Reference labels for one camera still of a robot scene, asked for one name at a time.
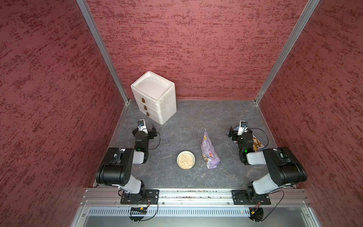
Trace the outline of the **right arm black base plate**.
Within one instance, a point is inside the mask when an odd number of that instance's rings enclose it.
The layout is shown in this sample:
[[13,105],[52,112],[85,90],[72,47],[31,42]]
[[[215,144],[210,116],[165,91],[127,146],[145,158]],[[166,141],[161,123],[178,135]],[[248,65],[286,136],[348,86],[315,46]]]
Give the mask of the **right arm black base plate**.
[[248,190],[232,190],[231,194],[234,205],[271,205],[268,194],[259,195]]

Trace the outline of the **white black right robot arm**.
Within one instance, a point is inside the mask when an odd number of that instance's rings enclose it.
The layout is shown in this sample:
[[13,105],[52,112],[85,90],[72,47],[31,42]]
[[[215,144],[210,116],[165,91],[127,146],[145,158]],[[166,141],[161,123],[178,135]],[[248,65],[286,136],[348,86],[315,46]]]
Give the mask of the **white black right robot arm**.
[[245,165],[265,165],[268,174],[251,182],[246,189],[246,196],[252,198],[268,195],[284,186],[305,182],[307,172],[288,147],[253,148],[253,132],[246,125],[231,127],[228,137],[237,143],[240,161]]

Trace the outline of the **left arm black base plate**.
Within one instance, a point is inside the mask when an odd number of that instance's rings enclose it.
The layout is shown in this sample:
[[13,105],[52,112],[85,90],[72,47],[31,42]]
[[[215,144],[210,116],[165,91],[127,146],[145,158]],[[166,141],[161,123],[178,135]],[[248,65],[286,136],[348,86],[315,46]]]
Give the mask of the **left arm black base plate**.
[[128,194],[119,190],[120,204],[122,205],[158,205],[159,190],[146,189],[139,194]]

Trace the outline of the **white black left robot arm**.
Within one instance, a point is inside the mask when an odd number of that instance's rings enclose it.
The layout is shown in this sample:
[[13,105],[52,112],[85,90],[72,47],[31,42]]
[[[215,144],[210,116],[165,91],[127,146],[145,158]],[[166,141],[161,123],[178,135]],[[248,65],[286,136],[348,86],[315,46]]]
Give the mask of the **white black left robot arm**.
[[144,164],[149,156],[149,141],[158,132],[154,125],[147,129],[143,121],[133,130],[134,148],[108,148],[96,173],[97,184],[117,187],[130,195],[145,196],[145,184],[131,174],[132,165]]

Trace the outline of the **purple oats bag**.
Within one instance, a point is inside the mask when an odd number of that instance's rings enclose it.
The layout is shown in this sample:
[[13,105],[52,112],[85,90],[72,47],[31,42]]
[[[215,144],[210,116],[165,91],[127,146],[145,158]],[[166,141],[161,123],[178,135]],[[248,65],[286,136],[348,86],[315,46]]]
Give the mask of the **purple oats bag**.
[[206,129],[204,129],[204,135],[201,142],[202,156],[207,164],[208,169],[217,168],[220,163],[220,157],[215,151],[214,146],[208,136]]

